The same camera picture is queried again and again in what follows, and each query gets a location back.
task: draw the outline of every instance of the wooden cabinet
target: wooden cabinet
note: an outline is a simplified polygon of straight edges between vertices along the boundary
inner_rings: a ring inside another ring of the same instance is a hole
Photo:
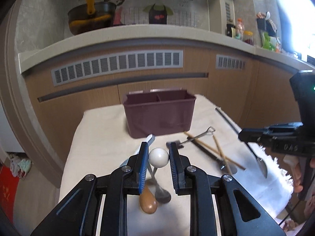
[[[259,62],[249,54],[234,52],[232,49],[162,45],[125,47],[103,53],[166,48],[184,51],[183,68],[120,72],[54,87],[51,69],[70,63],[71,59],[67,59],[57,63],[48,61],[25,76],[38,121],[62,161],[67,160],[84,111],[120,104],[130,91],[184,88],[192,94],[206,96],[240,127],[262,127],[299,120],[297,103],[289,85],[292,73]],[[244,61],[243,70],[217,69],[215,63],[218,54]],[[83,56],[78,55],[72,60],[79,58],[83,59]]]
[[[289,82],[292,76],[293,73],[282,68],[260,62],[244,127],[300,121],[299,108]]]
[[[56,153],[66,161],[74,133],[86,110],[119,104],[117,85],[82,91],[38,104],[37,116]]]
[[[216,55],[228,55],[245,61],[244,70],[215,68]],[[220,106],[231,119],[240,123],[247,96],[255,88],[259,62],[238,54],[211,51],[207,98]]]

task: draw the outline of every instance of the pot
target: pot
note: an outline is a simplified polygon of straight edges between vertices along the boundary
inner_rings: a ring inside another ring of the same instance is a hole
[[[88,31],[112,27],[116,5],[111,2],[97,2],[86,0],[83,4],[68,12],[69,29],[77,35]]]

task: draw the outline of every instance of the bottle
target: bottle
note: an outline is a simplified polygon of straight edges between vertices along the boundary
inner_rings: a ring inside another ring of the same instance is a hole
[[[236,39],[239,39],[243,41],[243,34],[244,34],[244,24],[241,18],[237,19],[237,24],[236,24]]]

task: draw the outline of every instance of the white ball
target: white ball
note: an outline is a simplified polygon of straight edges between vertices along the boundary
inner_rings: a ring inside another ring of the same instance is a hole
[[[162,148],[154,148],[149,153],[149,162],[155,168],[163,168],[169,163],[169,154]]]

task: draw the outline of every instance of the jar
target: jar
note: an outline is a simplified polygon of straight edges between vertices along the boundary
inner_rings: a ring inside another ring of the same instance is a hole
[[[254,34],[251,31],[244,31],[243,33],[243,41],[250,44],[254,45]]]

